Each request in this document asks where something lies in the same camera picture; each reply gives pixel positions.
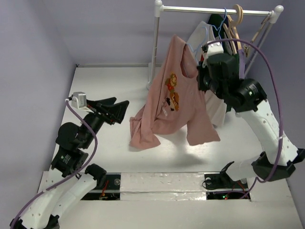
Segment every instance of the purple garment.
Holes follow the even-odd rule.
[[[239,78],[244,79],[244,67],[245,67],[245,57],[244,57],[244,50],[238,50],[239,55]]]

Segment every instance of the white plastic joint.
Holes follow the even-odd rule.
[[[276,6],[275,9],[272,11],[272,15],[270,18],[270,23],[274,24],[276,23],[277,19],[279,18],[279,16],[281,15],[281,13],[284,11],[284,6]]]
[[[162,1],[161,0],[154,1],[154,16],[156,18],[159,18],[161,11],[163,11]]]

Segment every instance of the metal rod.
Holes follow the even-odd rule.
[[[224,9],[213,8],[195,8],[195,7],[175,7],[175,6],[163,6],[163,11],[175,11],[175,12],[197,12],[197,13],[225,13]],[[226,10],[227,14],[236,14],[236,10]],[[270,11],[255,11],[255,10],[243,10],[244,15],[252,16],[268,16]]]
[[[272,26],[273,26],[272,23],[268,23],[268,25],[267,25],[267,27],[266,27],[266,29],[265,29],[265,31],[264,31],[264,33],[263,33],[261,39],[259,40],[259,42],[258,42],[258,44],[257,44],[257,47],[258,47],[259,49],[261,49],[261,47],[262,47],[264,41],[266,40],[266,37],[268,36],[268,33],[270,32]],[[249,58],[249,60],[248,60],[248,62],[247,62],[247,65],[246,65],[246,67],[245,67],[245,72],[244,72],[244,76],[245,76],[245,77],[246,77],[247,74],[249,73],[250,68],[251,68],[252,64],[254,63],[254,60],[255,60],[257,54],[258,54],[258,52],[257,52],[256,50],[254,50],[253,53],[251,54],[251,57]]]
[[[156,56],[157,56],[158,33],[159,33],[159,20],[160,20],[160,17],[154,17],[152,65],[151,65],[151,72],[150,72],[150,74],[148,76],[148,85],[147,85],[148,87],[153,82],[155,68],[156,68]]]

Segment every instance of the white garment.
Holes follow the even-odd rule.
[[[194,32],[191,34],[190,38],[187,41],[187,44],[191,45],[193,48],[193,57],[195,58],[195,50],[197,47],[202,44],[204,41],[204,44],[206,44],[208,41],[214,41],[215,37],[213,34],[213,28],[211,25],[205,23],[204,21],[200,22],[197,28],[194,30]],[[198,50],[196,54],[196,59],[200,61],[202,49]],[[227,105],[224,103],[222,99],[217,98],[214,93],[212,93],[210,90],[205,93],[205,103],[206,103],[206,111],[210,117],[210,120],[213,125],[215,126],[222,126],[224,124],[224,117],[227,109]]]

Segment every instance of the white wall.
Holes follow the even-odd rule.
[[[0,228],[50,165],[74,70],[41,0],[0,0]]]
[[[153,50],[154,0],[43,0],[76,63],[145,63]],[[272,10],[283,0],[163,0],[165,6]],[[163,12],[157,62],[161,63],[174,33],[187,40],[209,14]],[[262,17],[246,16],[238,26],[251,39]]]
[[[305,148],[305,1],[285,0],[283,6],[284,12],[271,29],[262,50],[274,70],[283,109],[285,133],[298,148]],[[277,114],[269,72],[261,57],[253,64],[250,76],[261,83],[274,113]],[[305,226],[305,162],[296,164],[295,167],[296,171],[288,183]]]

